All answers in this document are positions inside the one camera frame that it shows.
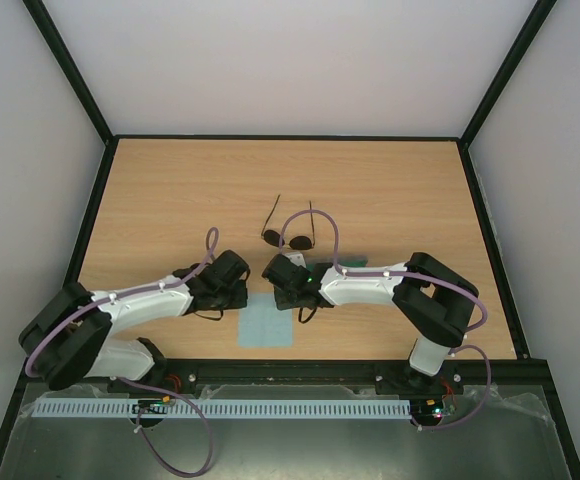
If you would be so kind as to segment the light blue cleaning cloth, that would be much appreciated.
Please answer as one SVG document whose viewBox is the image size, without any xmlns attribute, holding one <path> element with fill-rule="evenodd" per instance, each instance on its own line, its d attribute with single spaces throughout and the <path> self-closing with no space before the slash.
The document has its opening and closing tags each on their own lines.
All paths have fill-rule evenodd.
<svg viewBox="0 0 580 480">
<path fill-rule="evenodd" d="M 270 293 L 254 293 L 239 311 L 237 343 L 242 348 L 293 345 L 293 312 L 278 310 Z"/>
</svg>

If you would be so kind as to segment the grey glasses case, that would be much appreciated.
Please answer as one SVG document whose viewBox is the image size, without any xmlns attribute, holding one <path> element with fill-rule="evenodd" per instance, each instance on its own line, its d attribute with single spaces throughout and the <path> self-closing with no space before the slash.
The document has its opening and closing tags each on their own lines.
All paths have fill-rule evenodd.
<svg viewBox="0 0 580 480">
<path fill-rule="evenodd" d="M 333 257 L 310 257 L 305 260 L 306 268 L 312 271 L 319 263 L 332 263 Z M 366 255 L 342 255 L 338 257 L 338 264 L 342 268 L 363 268 L 368 264 L 368 257 Z"/>
</svg>

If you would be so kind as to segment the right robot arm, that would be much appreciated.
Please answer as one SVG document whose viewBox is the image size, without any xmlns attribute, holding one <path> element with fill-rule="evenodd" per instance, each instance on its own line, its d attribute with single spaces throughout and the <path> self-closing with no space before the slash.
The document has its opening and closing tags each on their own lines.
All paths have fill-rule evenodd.
<svg viewBox="0 0 580 480">
<path fill-rule="evenodd" d="M 473 311 L 487 311 L 478 289 L 436 258 L 414 253 L 409 261 L 384 267 L 347 267 L 333 262 L 311 269 L 278 254 L 262 277 L 274 287 L 279 310 L 334 308 L 348 304 L 394 306 L 419 332 L 406 379 L 415 390 L 430 390 L 441 367 L 461 346 Z"/>
</svg>

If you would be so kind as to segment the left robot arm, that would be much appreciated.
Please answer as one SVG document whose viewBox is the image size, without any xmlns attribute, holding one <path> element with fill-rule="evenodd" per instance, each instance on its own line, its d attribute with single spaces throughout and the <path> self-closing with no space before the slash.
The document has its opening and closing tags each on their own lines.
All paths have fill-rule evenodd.
<svg viewBox="0 0 580 480">
<path fill-rule="evenodd" d="M 249 274 L 246 261 L 226 250 L 131 288 L 90 291 L 70 283 L 21 332 L 24 371 L 54 391 L 104 377 L 158 386 L 166 376 L 164 355 L 147 338 L 121 340 L 119 334 L 153 320 L 203 312 L 219 320 L 228 310 L 243 309 Z"/>
</svg>

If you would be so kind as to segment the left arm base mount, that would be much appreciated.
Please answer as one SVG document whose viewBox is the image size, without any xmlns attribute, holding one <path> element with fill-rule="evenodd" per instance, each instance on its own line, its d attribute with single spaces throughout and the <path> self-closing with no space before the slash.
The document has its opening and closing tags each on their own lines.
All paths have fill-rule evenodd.
<svg viewBox="0 0 580 480">
<path fill-rule="evenodd" d="M 165 367 L 153 367 L 148 374 L 135 383 L 157 387 L 177 394 L 196 395 L 198 367 L 194 362 L 168 360 Z M 110 380 L 107 392 L 126 394 L 130 397 L 157 397 L 159 392 L 128 385 L 120 380 Z"/>
</svg>

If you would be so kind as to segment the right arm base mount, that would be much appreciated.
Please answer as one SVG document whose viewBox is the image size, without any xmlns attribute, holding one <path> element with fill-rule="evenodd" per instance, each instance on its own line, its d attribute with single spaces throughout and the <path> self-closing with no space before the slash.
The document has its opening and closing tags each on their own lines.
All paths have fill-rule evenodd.
<svg viewBox="0 0 580 480">
<path fill-rule="evenodd" d="M 464 387 L 457 368 L 444 363 L 434 376 L 414 370 L 408 361 L 377 363 L 374 368 L 378 394 L 404 399 L 434 399 L 450 393 L 460 395 Z"/>
</svg>

